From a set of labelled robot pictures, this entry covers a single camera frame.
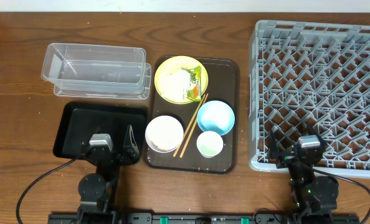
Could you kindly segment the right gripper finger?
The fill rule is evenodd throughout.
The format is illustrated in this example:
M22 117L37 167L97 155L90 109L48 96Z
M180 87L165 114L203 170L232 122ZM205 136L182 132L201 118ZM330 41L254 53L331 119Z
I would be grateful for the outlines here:
M280 151L278 149L277 140L275 139L275 135L272 130L270 130L269 132L269 138L270 138L270 147L268 151L268 158L278 159Z
M320 135L315 131L312 125L308 124L306 128L309 136L316 136L318 138L320 137Z

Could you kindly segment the white bowl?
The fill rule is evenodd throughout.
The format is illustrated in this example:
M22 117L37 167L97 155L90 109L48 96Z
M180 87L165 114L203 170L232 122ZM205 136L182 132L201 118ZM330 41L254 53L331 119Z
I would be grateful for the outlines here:
M176 118L168 115L152 119L145 131L148 147L160 153L175 151L182 143L183 137L182 124Z

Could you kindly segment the small white cup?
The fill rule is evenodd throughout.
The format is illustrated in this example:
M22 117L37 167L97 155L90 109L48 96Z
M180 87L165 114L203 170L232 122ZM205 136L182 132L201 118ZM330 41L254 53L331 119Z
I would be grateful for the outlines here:
M198 136L196 146L203 157L212 158L222 151L224 142L218 133L206 131Z

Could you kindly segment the light blue bowl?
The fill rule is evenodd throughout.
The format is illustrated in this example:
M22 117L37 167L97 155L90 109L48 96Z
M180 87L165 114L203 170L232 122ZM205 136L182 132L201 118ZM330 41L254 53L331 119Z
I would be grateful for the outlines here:
M203 132L213 131L223 136L234 127L235 114L233 109L223 101L208 101L197 113L197 124Z

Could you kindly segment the white tissue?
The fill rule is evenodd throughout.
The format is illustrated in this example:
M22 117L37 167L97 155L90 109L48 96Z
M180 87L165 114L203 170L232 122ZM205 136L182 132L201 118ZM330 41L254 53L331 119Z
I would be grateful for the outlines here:
M185 69L165 75L161 79L162 96L175 102L183 101L190 81L190 73Z

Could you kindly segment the green snack wrapper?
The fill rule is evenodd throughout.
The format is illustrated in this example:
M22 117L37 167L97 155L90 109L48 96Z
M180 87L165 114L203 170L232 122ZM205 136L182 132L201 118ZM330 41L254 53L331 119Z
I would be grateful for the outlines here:
M201 101L201 67L182 68L181 70L189 75L184 96L191 101Z

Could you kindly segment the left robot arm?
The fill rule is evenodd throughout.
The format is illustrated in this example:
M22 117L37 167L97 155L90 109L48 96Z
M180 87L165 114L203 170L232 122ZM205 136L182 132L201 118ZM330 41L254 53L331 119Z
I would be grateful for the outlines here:
M139 158L140 151L130 124L121 146L114 146L109 134L92 135L82 147L79 159L94 165L96 171L84 176L78 185L77 223L121 223L121 215L115 209L120 167L133 165Z

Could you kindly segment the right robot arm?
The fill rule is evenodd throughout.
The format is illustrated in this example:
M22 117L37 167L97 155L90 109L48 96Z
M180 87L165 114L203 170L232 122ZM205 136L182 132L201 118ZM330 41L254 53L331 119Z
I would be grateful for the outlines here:
M287 168L293 201L298 206L281 217L281 223L333 223L331 211L337 209L339 183L334 177L316 176L313 166L323 158L327 142L307 126L308 134L300 136L286 151L279 150L279 142L270 131L268 158L274 159L278 169Z

